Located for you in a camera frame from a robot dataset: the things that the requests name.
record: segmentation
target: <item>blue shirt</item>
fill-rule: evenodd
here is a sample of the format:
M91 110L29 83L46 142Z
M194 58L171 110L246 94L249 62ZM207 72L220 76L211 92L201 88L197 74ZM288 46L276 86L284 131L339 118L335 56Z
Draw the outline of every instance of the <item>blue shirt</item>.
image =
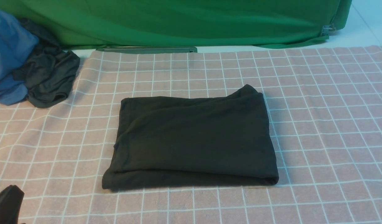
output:
M0 10L0 103L12 105L25 98L28 90L11 72L25 63L38 42L14 16Z

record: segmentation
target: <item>folded black shirt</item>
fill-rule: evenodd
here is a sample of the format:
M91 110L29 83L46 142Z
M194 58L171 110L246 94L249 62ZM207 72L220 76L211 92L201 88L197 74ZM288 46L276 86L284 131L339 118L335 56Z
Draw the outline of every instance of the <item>folded black shirt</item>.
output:
M278 179L263 95L245 85L219 98L123 99L102 186L251 186Z

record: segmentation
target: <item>pink checkered cloth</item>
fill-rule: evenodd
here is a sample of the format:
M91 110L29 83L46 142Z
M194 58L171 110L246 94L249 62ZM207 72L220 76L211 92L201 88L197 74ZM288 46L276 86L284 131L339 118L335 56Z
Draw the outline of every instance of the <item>pink checkered cloth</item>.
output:
M264 93L276 187L102 190L126 97ZM95 51L68 100L0 105L0 191L20 223L382 223L382 47L221 54Z

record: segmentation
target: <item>black garment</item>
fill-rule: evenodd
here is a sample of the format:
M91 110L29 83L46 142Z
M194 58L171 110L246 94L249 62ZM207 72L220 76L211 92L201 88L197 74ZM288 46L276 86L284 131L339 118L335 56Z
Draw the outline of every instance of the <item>black garment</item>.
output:
M39 38L25 64L13 71L15 80L24 80L29 93L26 99L34 106L47 108L68 98L80 58L64 52L56 38L29 19L19 19L22 27Z
M0 192L0 224L17 224L23 191L10 185Z
M274 185L278 169L263 95L122 100L103 188Z

